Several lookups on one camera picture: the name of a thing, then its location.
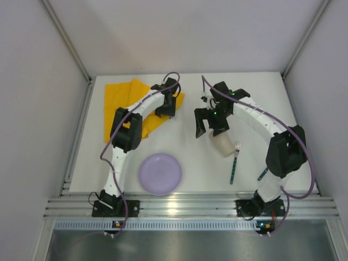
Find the fork with teal handle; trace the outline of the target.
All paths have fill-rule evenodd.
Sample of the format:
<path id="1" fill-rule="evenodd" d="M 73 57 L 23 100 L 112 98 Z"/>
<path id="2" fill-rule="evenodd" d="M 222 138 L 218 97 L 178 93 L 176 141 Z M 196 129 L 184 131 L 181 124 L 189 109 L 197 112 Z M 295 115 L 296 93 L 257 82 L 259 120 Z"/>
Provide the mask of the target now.
<path id="1" fill-rule="evenodd" d="M 237 158 L 240 152 L 240 148 L 241 148 L 241 143 L 237 142 L 235 144 L 235 150 L 234 150 L 234 161 L 233 161 L 233 166 L 232 166 L 232 171 L 231 171 L 231 177 L 230 177 L 230 185 L 232 185 L 234 183 L 234 176 L 235 176 L 235 172 L 236 172 L 236 167 L 237 167 Z"/>

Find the purple plastic plate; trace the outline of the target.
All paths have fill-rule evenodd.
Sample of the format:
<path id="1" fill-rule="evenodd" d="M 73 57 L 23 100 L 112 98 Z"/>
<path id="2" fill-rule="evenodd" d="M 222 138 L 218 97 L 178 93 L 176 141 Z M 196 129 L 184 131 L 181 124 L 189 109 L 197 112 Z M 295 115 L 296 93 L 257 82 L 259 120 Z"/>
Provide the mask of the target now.
<path id="1" fill-rule="evenodd" d="M 172 193 L 182 180 L 179 161 L 168 153 L 155 153 L 140 164 L 138 179 L 141 187 L 154 196 Z"/>

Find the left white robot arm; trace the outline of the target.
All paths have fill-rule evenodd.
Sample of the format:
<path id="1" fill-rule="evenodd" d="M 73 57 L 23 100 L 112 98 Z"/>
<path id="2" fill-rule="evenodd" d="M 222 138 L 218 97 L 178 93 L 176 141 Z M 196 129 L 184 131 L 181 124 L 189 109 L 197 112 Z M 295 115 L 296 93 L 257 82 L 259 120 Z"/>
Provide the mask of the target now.
<path id="1" fill-rule="evenodd" d="M 143 138 L 164 120 L 175 116 L 177 98 L 181 97 L 179 79 L 180 76 L 173 79 L 166 75 L 162 83 L 145 90 L 130 105 L 116 108 L 108 141 L 100 154 L 100 160 L 109 165 L 101 196 L 108 195 L 116 199 L 123 197 L 125 163 Z"/>

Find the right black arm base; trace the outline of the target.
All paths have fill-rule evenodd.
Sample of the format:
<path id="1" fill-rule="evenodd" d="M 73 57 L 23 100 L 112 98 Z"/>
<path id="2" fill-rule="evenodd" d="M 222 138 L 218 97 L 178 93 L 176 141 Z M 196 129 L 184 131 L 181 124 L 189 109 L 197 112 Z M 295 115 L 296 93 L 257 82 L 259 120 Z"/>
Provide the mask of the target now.
<path id="1" fill-rule="evenodd" d="M 285 206 L 283 200 L 274 200 L 272 202 L 256 202 L 251 199 L 236 200 L 237 216 L 241 218 L 251 217 L 282 217 L 285 214 Z"/>

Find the spoon with teal handle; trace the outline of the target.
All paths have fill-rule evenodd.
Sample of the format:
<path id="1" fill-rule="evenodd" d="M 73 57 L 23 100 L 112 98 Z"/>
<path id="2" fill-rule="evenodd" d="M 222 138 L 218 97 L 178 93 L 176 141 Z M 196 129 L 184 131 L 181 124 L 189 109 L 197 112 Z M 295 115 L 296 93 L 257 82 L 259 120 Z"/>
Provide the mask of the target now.
<path id="1" fill-rule="evenodd" d="M 261 181 L 263 178 L 264 178 L 264 176 L 267 174 L 267 172 L 268 172 L 268 168 L 266 167 L 265 169 L 264 169 L 264 171 L 260 174 L 260 176 L 258 177 L 258 179 L 257 179 L 257 181 Z"/>

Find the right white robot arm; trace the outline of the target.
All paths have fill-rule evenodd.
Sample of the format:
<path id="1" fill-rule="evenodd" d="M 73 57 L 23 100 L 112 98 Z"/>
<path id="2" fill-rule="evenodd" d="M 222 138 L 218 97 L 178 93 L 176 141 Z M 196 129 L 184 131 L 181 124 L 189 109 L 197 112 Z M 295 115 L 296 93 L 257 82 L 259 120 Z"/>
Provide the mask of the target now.
<path id="1" fill-rule="evenodd" d="M 268 172 L 253 198 L 260 207 L 275 202 L 288 180 L 288 174 L 297 171 L 307 161 L 303 128 L 299 125 L 289 127 L 275 120 L 257 106 L 244 89 L 232 91 L 225 82 L 219 82 L 210 93 L 201 97 L 206 106 L 194 110 L 195 136 L 199 138 L 206 132 L 204 123 L 207 122 L 213 146 L 223 157 L 228 157 L 237 152 L 227 134 L 228 117 L 233 115 L 246 122 L 268 145 L 265 160 Z"/>

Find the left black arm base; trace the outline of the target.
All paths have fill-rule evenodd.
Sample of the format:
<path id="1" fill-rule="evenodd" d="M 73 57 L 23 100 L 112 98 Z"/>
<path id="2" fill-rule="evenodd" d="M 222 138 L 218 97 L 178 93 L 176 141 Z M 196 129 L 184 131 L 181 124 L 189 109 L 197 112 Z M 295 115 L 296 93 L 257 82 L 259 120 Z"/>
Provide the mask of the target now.
<path id="1" fill-rule="evenodd" d="M 140 211 L 140 201 L 138 200 L 127 200 L 128 206 L 128 217 L 136 218 Z M 96 200 L 94 201 L 94 206 L 92 209 L 92 217 L 94 218 L 125 218 L 126 217 L 126 207 L 121 200 L 116 204 L 116 207 L 111 207 L 106 203 Z"/>

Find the beige paper cup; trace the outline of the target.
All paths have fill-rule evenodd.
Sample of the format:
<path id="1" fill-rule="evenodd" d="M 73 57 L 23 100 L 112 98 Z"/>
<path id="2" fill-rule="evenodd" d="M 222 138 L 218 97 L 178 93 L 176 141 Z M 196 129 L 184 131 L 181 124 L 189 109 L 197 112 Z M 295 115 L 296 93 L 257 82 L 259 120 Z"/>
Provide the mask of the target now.
<path id="1" fill-rule="evenodd" d="M 235 145 L 226 132 L 217 136 L 214 136 L 213 132 L 210 132 L 209 139 L 220 156 L 226 158 L 234 153 Z"/>

